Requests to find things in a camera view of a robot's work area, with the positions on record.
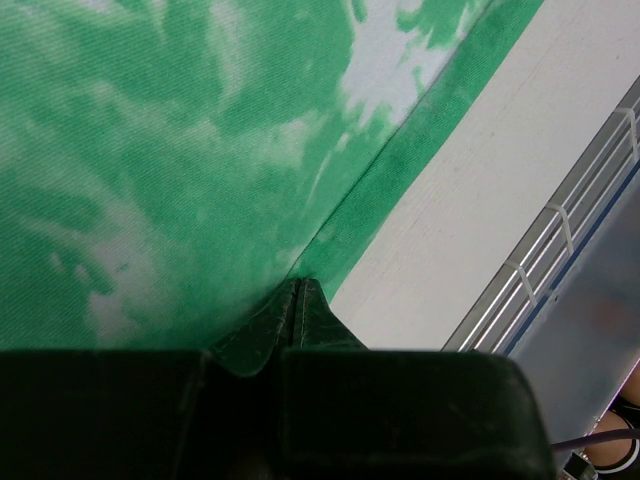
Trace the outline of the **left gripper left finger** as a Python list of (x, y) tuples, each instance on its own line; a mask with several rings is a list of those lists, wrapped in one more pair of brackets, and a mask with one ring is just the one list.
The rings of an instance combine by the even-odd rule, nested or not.
[(275, 479), (272, 362), (296, 280), (196, 350), (1, 355), (5, 479)]

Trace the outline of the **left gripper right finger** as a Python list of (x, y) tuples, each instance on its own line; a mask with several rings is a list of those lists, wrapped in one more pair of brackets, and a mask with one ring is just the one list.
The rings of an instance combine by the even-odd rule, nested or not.
[(293, 479), (551, 479), (533, 392), (511, 360), (373, 350), (299, 283), (277, 360), (278, 440)]

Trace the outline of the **green white tie-dye trousers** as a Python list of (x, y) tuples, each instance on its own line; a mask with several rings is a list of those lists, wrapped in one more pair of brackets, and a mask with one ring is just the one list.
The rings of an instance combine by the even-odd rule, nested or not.
[(2, 349), (201, 349), (334, 294), (539, 9), (3, 2)]

